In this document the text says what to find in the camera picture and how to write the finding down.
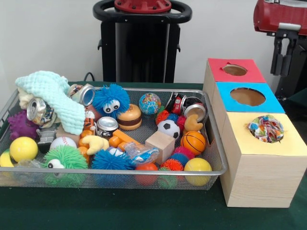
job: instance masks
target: baseball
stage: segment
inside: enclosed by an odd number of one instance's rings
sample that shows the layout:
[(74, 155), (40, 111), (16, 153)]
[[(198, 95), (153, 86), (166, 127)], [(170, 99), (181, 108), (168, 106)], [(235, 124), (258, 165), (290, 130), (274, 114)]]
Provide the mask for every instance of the baseball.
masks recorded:
[(55, 140), (51, 143), (50, 149), (53, 150), (53, 149), (55, 149), (57, 146), (60, 146), (60, 145), (68, 145), (68, 146), (72, 146), (72, 147), (77, 148), (76, 143), (75, 143), (71, 138), (68, 138), (68, 137), (59, 137), (59, 138), (55, 139)]

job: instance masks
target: colorful fabric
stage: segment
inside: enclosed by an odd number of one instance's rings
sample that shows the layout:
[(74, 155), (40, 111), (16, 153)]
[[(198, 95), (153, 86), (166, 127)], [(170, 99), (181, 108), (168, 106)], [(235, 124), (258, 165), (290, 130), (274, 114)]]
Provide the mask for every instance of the colorful fabric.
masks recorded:
[(263, 142), (275, 143), (283, 139), (283, 125), (272, 115), (259, 116), (248, 124), (252, 135)]

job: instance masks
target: soccer ball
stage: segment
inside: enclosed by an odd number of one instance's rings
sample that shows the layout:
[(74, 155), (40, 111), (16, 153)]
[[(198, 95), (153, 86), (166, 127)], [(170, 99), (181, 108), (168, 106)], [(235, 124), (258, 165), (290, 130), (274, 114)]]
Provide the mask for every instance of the soccer ball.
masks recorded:
[(158, 124), (158, 131), (165, 133), (175, 139), (178, 139), (180, 134), (180, 128), (172, 120), (161, 121)]

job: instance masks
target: wire mesh tray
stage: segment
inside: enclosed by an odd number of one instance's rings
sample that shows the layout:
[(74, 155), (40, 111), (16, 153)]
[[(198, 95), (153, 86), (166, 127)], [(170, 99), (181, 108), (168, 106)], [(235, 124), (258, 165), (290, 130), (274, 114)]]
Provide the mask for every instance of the wire mesh tray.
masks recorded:
[[(208, 95), (198, 90), (134, 88), (126, 88), (126, 90), (132, 104), (139, 104), (140, 97), (146, 92), (157, 94), (162, 105), (166, 105), (171, 92), (180, 92), (188, 97), (200, 98), (205, 104), (207, 115), (203, 121), (204, 128), (201, 130), (201, 133), (206, 138), (206, 149), (199, 157), (210, 163), (212, 172), (0, 167), (0, 186), (209, 190), (217, 177), (226, 172), (227, 160)], [(11, 144), (7, 117), (20, 110), (18, 92), (15, 91), (0, 112), (0, 153), (8, 149)], [(154, 118), (154, 115), (142, 115), (140, 128), (124, 132), (144, 144), (145, 140), (157, 130)], [(176, 141), (175, 147), (179, 145), (180, 138)], [(43, 162), (43, 157), (44, 154), (39, 152), (36, 159)], [(187, 177), (194, 177), (193, 179), (197, 178), (208, 182), (204, 186), (194, 186), (187, 181)]]

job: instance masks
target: yellow ball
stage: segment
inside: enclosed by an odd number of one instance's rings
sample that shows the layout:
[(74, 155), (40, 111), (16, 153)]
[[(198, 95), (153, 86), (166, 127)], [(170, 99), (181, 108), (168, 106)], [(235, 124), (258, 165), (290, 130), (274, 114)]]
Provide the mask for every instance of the yellow ball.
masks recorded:
[(11, 143), (10, 155), (16, 161), (33, 160), (38, 153), (36, 142), (28, 137), (17, 138)]
[[(184, 171), (212, 171), (211, 165), (202, 158), (193, 158), (188, 161)], [(194, 186), (204, 186), (209, 182), (209, 176), (186, 176), (186, 180)]]

